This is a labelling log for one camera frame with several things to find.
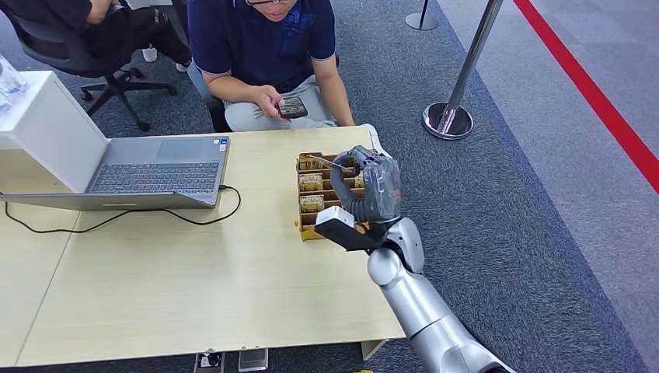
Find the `person's right hand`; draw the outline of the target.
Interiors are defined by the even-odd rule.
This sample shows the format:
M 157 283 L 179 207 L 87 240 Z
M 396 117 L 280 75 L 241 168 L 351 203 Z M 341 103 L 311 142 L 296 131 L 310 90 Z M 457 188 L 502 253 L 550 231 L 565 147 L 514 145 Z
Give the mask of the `person's right hand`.
M 252 85 L 250 87 L 253 102 L 260 107 L 266 117 L 289 123 L 283 118 L 279 107 L 285 104 L 282 95 L 271 85 Z

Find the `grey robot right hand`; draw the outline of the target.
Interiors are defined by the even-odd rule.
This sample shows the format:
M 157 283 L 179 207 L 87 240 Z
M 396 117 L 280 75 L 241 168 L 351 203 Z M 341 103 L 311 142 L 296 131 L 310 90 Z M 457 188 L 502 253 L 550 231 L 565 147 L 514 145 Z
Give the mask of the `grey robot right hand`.
M 343 178 L 343 167 L 349 161 L 363 176 L 363 197 L 356 197 Z M 401 217 L 399 166 L 387 155 L 356 145 L 334 157 L 330 182 L 343 208 L 359 222 L 384 224 Z

